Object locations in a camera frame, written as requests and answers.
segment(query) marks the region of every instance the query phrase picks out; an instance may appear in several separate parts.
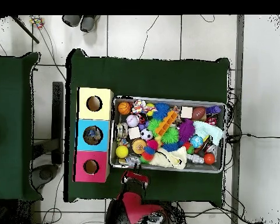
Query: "yellow ball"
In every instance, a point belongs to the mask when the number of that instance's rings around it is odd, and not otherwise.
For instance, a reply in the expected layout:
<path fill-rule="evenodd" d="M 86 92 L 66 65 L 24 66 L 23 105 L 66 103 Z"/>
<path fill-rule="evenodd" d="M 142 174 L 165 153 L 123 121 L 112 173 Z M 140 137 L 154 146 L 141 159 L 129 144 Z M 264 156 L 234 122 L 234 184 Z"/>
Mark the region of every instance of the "yellow ball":
<path fill-rule="evenodd" d="M 154 107 L 155 105 L 154 104 L 152 104 L 152 103 L 147 103 L 146 104 L 148 107 Z M 152 114 L 153 114 L 153 111 L 149 111 L 149 112 L 147 112 L 147 116 L 152 116 Z"/>
<path fill-rule="evenodd" d="M 128 156 L 128 148 L 124 145 L 120 145 L 116 149 L 116 155 L 118 158 L 126 158 Z"/>

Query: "blue ball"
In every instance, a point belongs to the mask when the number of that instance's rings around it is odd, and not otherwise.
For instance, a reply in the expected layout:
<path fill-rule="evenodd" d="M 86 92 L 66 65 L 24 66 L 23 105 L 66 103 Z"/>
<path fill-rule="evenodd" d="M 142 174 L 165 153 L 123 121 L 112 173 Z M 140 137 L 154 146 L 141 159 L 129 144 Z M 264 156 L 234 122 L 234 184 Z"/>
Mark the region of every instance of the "blue ball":
<path fill-rule="evenodd" d="M 194 135 L 190 138 L 190 144 L 197 149 L 203 144 L 203 139 L 200 136 Z"/>

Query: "green table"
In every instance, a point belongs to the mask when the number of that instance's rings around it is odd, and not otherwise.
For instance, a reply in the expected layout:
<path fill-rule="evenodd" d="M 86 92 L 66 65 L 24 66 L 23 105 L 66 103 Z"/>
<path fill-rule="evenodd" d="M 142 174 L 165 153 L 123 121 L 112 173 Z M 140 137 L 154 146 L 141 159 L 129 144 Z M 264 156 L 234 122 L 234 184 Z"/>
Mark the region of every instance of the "green table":
<path fill-rule="evenodd" d="M 77 87 L 108 88 L 114 95 L 165 99 L 227 101 L 229 61 L 159 61 L 88 58 L 77 49 L 66 59 L 65 190 L 64 199 L 115 198 L 123 169 L 111 168 L 105 183 L 72 181 Z M 211 201 L 222 205 L 222 172 L 189 173 L 142 170 L 150 179 L 147 200 Z"/>

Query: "light blue cloth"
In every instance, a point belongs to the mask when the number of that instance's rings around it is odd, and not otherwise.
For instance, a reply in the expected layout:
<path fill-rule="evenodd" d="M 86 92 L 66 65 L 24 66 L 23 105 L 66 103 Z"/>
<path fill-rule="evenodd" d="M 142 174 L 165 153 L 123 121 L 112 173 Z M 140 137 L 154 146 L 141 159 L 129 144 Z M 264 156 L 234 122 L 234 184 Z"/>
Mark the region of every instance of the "light blue cloth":
<path fill-rule="evenodd" d="M 212 143 L 216 146 L 219 145 L 221 138 L 223 137 L 223 131 L 214 125 L 210 125 L 201 121 L 194 121 L 195 134 L 203 139 L 208 135 L 212 137 Z"/>

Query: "white cloth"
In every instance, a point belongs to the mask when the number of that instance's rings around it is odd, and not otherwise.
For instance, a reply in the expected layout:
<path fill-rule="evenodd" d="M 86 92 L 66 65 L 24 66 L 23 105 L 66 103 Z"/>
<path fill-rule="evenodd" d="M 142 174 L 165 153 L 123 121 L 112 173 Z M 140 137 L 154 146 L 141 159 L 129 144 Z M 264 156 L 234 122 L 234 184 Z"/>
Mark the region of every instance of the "white cloth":
<path fill-rule="evenodd" d="M 185 146 L 180 147 L 176 151 L 168 152 L 163 148 L 157 149 L 150 165 L 160 167 L 172 167 L 176 169 L 184 169 L 187 163 L 187 150 Z"/>

